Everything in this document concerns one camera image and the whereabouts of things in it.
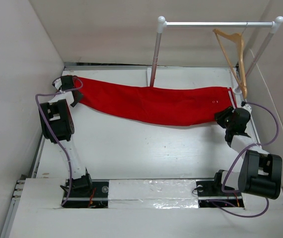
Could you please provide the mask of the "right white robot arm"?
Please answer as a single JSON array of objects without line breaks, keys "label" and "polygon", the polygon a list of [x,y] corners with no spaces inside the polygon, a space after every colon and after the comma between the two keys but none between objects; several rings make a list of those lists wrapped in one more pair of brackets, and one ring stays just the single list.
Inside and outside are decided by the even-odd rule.
[{"label": "right white robot arm", "polygon": [[[257,143],[246,133],[247,123],[251,119],[251,106],[266,110],[276,123],[275,136],[267,143]],[[272,144],[279,135],[279,125],[275,115],[259,104],[242,102],[239,108],[235,109],[231,106],[215,113],[214,119],[225,129],[225,141],[228,146],[238,152],[225,177],[212,183],[214,193],[224,195],[240,192],[277,199],[281,191],[283,160],[279,155],[271,154],[263,149],[264,146]],[[243,163],[238,177],[238,190],[230,190],[228,178],[240,158],[243,159]]]}]

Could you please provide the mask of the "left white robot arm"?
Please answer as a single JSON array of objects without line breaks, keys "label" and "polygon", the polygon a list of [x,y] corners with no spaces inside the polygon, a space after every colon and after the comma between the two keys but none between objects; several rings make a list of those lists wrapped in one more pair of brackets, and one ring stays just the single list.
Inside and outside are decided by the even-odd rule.
[{"label": "left white robot arm", "polygon": [[71,143],[75,126],[70,107],[75,107],[83,98],[79,91],[83,83],[77,76],[65,75],[55,79],[52,85],[57,90],[56,93],[35,96],[42,134],[60,148],[69,174],[66,184],[61,185],[67,193],[66,199],[71,196],[87,197],[93,193],[93,182]]}]

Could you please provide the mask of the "red trousers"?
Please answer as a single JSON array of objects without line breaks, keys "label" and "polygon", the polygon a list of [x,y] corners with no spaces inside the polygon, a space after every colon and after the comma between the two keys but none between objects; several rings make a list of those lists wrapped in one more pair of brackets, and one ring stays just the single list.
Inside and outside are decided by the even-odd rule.
[{"label": "red trousers", "polygon": [[236,106],[229,87],[163,89],[135,87],[80,77],[75,82],[81,103],[112,116],[167,126],[214,121],[214,115]]}]

